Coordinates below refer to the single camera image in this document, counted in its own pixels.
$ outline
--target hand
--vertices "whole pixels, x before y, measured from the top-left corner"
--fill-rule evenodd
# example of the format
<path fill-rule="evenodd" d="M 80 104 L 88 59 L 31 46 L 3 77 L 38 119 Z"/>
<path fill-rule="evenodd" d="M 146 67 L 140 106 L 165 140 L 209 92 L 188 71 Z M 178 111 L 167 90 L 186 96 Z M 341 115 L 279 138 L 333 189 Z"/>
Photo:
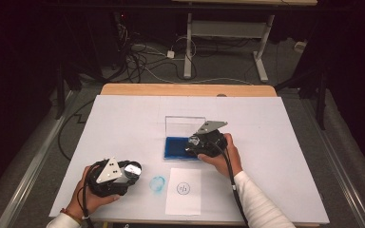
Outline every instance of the hand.
<path fill-rule="evenodd" d="M 83 216 L 83 211 L 82 211 L 81 206 L 79 205 L 78 198 L 79 198 L 79 201 L 82 203 L 83 190 L 81 190 L 81 189 L 83 188 L 85 178 L 86 178 L 86 173 L 87 173 L 87 170 L 89 169 L 89 167 L 90 166 L 85 168 L 82 179 L 79 180 L 78 184 L 76 185 L 75 191 L 73 192 L 72 200 L 70 201 L 69 205 L 67 206 L 68 212 L 78 219 L 82 219 L 82 216 Z M 97 208 L 99 208 L 100 206 L 109 204 L 113 201 L 118 200 L 119 198 L 120 198 L 119 195 L 101 198 L 101 197 L 94 195 L 90 191 L 90 188 L 88 186 L 86 187 L 86 207 L 90 214 L 93 214 L 97 210 Z"/>
<path fill-rule="evenodd" d="M 228 153 L 228 158 L 230 158 L 230 162 L 232 164 L 232 169 L 233 169 L 233 177 L 234 177 L 239 172 L 242 171 L 239 150 L 233 144 L 233 138 L 232 138 L 231 134 L 229 134 L 229 133 L 224 134 L 224 138 L 226 138 L 226 140 L 227 140 L 227 147 L 226 147 L 225 153 L 226 153 L 226 155 Z M 222 154 L 216 156 L 215 158 L 211 158 L 204 154 L 199 154 L 198 159 L 200 159 L 206 163 L 215 165 L 216 169 L 221 174 L 223 174 L 225 177 L 229 178 L 229 170 L 227 169 L 226 160 L 224 159 Z"/>

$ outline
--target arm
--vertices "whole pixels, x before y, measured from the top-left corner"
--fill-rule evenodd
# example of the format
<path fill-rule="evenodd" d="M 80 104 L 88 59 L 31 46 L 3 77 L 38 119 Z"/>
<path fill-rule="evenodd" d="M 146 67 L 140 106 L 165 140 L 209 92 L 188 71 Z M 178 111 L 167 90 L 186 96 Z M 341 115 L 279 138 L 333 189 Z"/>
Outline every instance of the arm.
<path fill-rule="evenodd" d="M 88 168 L 89 166 L 85 168 L 82 179 L 79 180 L 78 184 L 76 185 L 72 199 L 70 200 L 67 208 L 63 209 L 61 213 L 47 225 L 47 228 L 81 227 L 83 221 L 83 211 L 79 205 L 78 199 L 80 202 L 82 202 L 82 191 L 80 190 L 83 188 Z M 101 198 L 91 193 L 88 187 L 86 188 L 86 206 L 90 214 L 93 214 L 100 206 L 109 204 L 115 200 L 118 200 L 119 198 L 119 195 Z"/>
<path fill-rule="evenodd" d="M 224 134 L 224 137 L 227 140 L 226 153 L 230 157 L 234 180 L 238 188 L 244 214 L 248 219 L 248 225 L 251 228 L 295 227 L 242 170 L 239 151 L 233 144 L 232 136 Z M 227 178 L 229 177 L 227 164 L 222 155 L 210 158 L 200 154 L 198 158 L 215 165 L 221 174 Z"/>

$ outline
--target cable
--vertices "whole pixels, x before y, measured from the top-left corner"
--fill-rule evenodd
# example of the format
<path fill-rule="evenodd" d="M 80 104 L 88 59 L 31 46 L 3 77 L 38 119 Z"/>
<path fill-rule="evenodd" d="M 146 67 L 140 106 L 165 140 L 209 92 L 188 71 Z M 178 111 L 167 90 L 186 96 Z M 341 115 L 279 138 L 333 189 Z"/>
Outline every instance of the cable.
<path fill-rule="evenodd" d="M 236 200 L 236 204 L 237 206 L 239 207 L 239 210 L 240 210 L 240 213 L 241 213 L 241 216 L 242 216 L 242 219 L 244 220 L 245 222 L 245 225 L 247 227 L 248 226 L 248 220 L 247 218 L 245 217 L 245 214 L 244 214 L 244 210 L 242 209 L 242 205 L 241 205 L 241 202 L 240 202 L 240 197 L 239 197 L 239 192 L 237 191 L 237 187 L 236 187 L 236 183 L 234 182 L 234 176 L 233 176 L 233 168 L 232 168 L 232 164 L 230 162 L 230 158 L 228 158 L 228 154 L 229 154 L 229 151 L 227 150 L 226 148 L 226 153 L 227 153 L 227 156 L 226 154 L 221 150 L 220 147 L 218 147 L 214 142 L 211 142 L 210 141 L 210 144 L 212 146 L 214 146 L 217 150 L 219 150 L 219 152 L 223 155 L 224 157 L 224 160 L 226 161 L 226 164 L 227 164 L 227 169 L 229 171 L 229 177 L 230 177 L 230 183 L 232 185 L 232 189 L 233 189 L 233 195 L 234 195 L 234 198 Z"/>
<path fill-rule="evenodd" d="M 86 221 L 86 223 L 88 225 L 88 228 L 94 228 L 94 225 L 91 222 L 90 214 L 88 212 L 87 205 L 86 205 L 86 188 L 88 187 L 87 186 L 87 181 L 90 178 L 91 171 L 93 170 L 93 168 L 96 167 L 97 164 L 98 164 L 98 162 L 95 162 L 93 165 L 91 165 L 88 168 L 88 170 L 86 172 L 85 181 L 84 181 L 84 184 L 83 184 L 83 187 L 82 187 L 82 206 L 81 206 L 81 203 L 79 201 L 79 192 L 78 192 L 78 195 L 77 195 L 77 199 L 78 199 L 79 205 L 81 206 L 81 209 L 82 209 L 83 214 L 84 214 L 84 216 L 82 217 L 82 219 Z"/>
<path fill-rule="evenodd" d="M 79 109 L 77 109 L 72 115 L 70 115 L 64 122 L 64 124 L 61 126 L 61 128 L 59 129 L 59 132 L 58 132 L 58 139 L 57 139 L 57 142 L 58 142 L 58 147 L 59 147 L 59 151 L 61 152 L 61 154 L 68 160 L 70 161 L 70 157 L 67 156 L 67 154 L 65 153 L 64 149 L 62 148 L 62 145 L 61 145 L 61 135 L 62 135 L 62 131 L 64 130 L 64 127 L 67 125 L 67 123 L 70 121 L 70 119 L 74 116 L 77 116 L 77 113 L 82 110 L 82 108 L 86 107 L 87 105 L 89 105 L 90 103 L 93 103 L 94 102 L 94 99 L 87 102 L 86 104 L 82 105 Z"/>

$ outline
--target white sleeve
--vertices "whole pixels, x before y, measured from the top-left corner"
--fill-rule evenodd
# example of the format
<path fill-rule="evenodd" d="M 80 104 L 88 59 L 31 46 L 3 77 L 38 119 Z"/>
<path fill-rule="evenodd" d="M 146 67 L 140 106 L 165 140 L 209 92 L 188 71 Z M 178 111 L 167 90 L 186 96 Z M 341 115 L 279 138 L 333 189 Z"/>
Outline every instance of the white sleeve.
<path fill-rule="evenodd" d="M 241 171 L 234 181 L 239 192 L 242 209 L 251 228 L 295 227 L 279 208 Z"/>
<path fill-rule="evenodd" d="M 54 220 L 52 220 L 47 228 L 80 228 L 81 226 L 73 218 L 60 213 Z"/>

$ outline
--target white metal frame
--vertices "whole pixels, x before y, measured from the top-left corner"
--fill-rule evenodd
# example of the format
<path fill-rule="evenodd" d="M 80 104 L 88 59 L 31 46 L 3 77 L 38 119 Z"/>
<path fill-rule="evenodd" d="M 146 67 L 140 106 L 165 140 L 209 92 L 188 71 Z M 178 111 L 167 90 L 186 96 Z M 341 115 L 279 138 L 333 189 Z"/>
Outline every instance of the white metal frame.
<path fill-rule="evenodd" d="M 253 52 L 259 78 L 263 83 L 268 82 L 268 76 L 262 62 L 262 53 L 265 49 L 268 36 L 274 22 L 275 15 L 270 15 L 266 23 L 243 23 L 243 22 L 215 22 L 193 21 L 192 13 L 188 13 L 186 30 L 186 51 L 183 77 L 191 78 L 192 52 L 191 38 L 196 36 L 221 36 L 240 38 L 261 38 L 259 50 Z"/>

